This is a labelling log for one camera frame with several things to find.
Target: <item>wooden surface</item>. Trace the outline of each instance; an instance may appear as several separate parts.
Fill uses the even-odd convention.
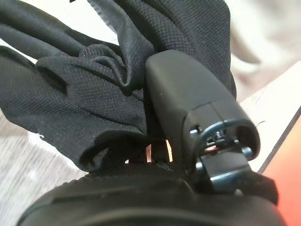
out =
[[[0,226],[14,226],[45,192],[83,175],[54,147],[0,112]]]

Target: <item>black cloth bag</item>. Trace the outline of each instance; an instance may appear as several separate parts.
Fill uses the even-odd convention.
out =
[[[0,47],[0,108],[80,169],[124,164],[164,140],[144,82],[145,61],[155,53],[175,49],[193,56],[236,95],[230,13],[222,0],[88,2],[110,22],[119,46],[24,2],[0,0],[0,38],[38,60]]]

